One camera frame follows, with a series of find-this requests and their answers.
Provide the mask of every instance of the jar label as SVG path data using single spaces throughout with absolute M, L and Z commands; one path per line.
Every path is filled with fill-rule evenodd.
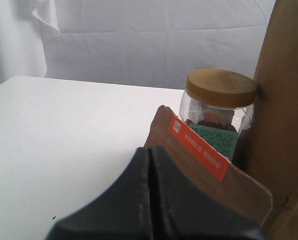
M 189 126 L 200 137 L 206 140 L 219 153 L 232 161 L 235 146 L 238 141 L 238 133 L 209 126 L 190 123 Z
M 219 181 L 223 180 L 230 165 L 227 158 L 176 116 L 171 121 L 169 132 Z

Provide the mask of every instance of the jar lid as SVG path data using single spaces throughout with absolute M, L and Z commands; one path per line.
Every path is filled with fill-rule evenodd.
M 187 77 L 187 93 L 199 102 L 220 108 L 242 108 L 254 102 L 257 83 L 236 72 L 205 68 Z

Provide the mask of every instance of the white fabric backdrop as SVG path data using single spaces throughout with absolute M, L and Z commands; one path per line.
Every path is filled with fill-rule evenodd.
M 188 72 L 205 67 L 252 77 L 273 4 L 0 0 L 0 83 L 14 75 L 47 74 L 183 88 Z

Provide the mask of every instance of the green label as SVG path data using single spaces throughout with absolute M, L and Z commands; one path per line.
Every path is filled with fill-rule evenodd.
M 232 161 L 238 133 L 193 123 L 190 123 L 189 126 L 219 153 Z

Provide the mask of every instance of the cardboard box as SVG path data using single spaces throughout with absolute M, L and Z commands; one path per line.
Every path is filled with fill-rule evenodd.
M 298 240 L 298 0 L 276 1 L 254 79 L 245 171 L 273 194 L 269 238 Z
M 264 222 L 269 239 L 298 240 L 298 0 L 276 1 L 254 79 L 259 94 L 243 146 L 248 175 L 229 164 L 224 177 L 217 178 L 170 133 L 174 114 L 163 106 L 145 146 L 164 146 L 205 193 L 259 224 Z M 264 186 L 273 195 L 268 218 L 272 196 Z

